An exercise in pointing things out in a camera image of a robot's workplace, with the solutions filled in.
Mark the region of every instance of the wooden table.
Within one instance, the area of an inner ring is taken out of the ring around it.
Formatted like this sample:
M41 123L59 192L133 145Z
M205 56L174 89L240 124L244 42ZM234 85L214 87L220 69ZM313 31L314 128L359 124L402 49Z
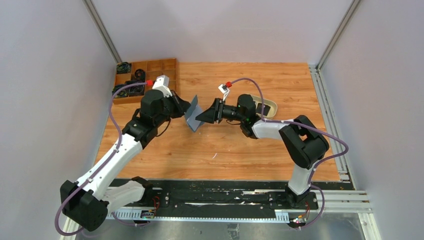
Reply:
M180 63L180 97L190 102L198 95L203 110L214 98L222 98L218 85L240 77L257 81L266 99L278 105L274 119L292 119L306 115L325 131L308 65L305 63ZM235 83L226 100L235 105L240 94L259 95L248 81ZM139 103L114 105L112 113L121 129L131 119ZM98 161L116 141L118 133L107 122L98 151ZM289 180L294 163L284 143L274 139L251 139L239 126L205 123L192 132L184 118L173 119L168 130L153 139L145 150L134 157L118 175L146 179L207 180ZM340 180L333 160L319 166L315 181Z

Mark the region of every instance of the wooden box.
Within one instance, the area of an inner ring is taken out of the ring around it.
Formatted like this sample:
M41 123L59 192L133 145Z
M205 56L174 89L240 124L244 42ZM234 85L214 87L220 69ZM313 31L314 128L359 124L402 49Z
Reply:
M130 62L131 72L130 73L121 73L116 74L115 84L120 85L124 84L126 81L130 81L132 76L137 69L143 69L145 71L146 80L156 81L156 78L161 75L166 75L169 77L168 88L174 90L177 94L179 92L179 71L178 71L178 61L176 58L166 58L159 60L148 60L148 61L135 61ZM144 92L151 90L152 86L145 86ZM131 103L140 103L143 96L127 96L115 98L113 100L114 104L131 104Z

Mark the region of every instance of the black wire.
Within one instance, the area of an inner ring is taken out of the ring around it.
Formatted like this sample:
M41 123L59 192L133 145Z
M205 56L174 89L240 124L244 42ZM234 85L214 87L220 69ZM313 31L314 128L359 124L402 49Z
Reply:
M229 125L240 125L240 124L242 124L241 122L240 123L230 123L230 121L227 119L227 120L225 120L226 121L226 123L227 124L229 124Z
M170 123L171 123L171 118L169 119L169 121L168 121L168 125L166 125L166 127L165 127L165 129L160 133L160 134L158 134L158 135L156 135L156 137L160 137L162 134L164 134L164 132L168 129L168 127L170 126Z

